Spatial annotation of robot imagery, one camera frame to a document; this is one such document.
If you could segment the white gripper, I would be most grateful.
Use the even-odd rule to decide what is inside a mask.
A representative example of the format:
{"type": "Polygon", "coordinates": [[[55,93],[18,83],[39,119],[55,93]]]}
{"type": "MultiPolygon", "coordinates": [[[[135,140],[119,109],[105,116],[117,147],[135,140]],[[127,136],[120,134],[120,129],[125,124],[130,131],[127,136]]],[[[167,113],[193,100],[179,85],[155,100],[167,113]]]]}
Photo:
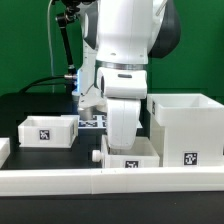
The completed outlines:
{"type": "Polygon", "coordinates": [[[107,99],[107,137],[112,149],[130,150],[134,144],[140,100],[107,99]]]}

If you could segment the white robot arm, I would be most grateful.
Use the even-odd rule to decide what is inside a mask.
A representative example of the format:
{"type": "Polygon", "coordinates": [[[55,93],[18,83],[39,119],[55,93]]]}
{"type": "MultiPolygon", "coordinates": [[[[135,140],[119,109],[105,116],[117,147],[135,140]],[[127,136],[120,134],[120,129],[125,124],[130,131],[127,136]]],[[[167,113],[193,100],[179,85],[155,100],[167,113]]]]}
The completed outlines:
{"type": "Polygon", "coordinates": [[[147,96],[147,65],[180,41],[174,0],[96,0],[81,6],[83,64],[78,70],[79,113],[107,114],[108,146],[132,147],[141,101],[147,96]]]}

